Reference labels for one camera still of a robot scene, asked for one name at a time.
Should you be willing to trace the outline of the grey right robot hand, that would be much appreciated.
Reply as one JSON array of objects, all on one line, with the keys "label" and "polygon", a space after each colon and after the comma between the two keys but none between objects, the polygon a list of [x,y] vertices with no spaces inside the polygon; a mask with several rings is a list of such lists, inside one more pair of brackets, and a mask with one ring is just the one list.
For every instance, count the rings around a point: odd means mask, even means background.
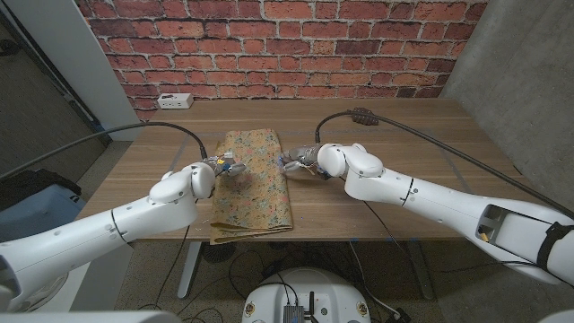
[{"label": "grey right robot hand", "polygon": [[279,171],[282,174],[305,169],[312,175],[317,169],[317,155],[321,144],[303,145],[282,152],[278,158]]}]

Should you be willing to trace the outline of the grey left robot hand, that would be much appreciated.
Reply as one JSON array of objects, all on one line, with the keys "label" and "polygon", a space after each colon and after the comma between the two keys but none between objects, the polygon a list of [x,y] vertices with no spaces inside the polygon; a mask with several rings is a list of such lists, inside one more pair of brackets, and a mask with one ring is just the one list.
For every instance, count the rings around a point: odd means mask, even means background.
[{"label": "grey left robot hand", "polygon": [[227,175],[233,177],[239,175],[247,168],[244,163],[235,160],[235,154],[233,152],[208,157],[204,159],[204,163],[213,169],[215,176]]}]

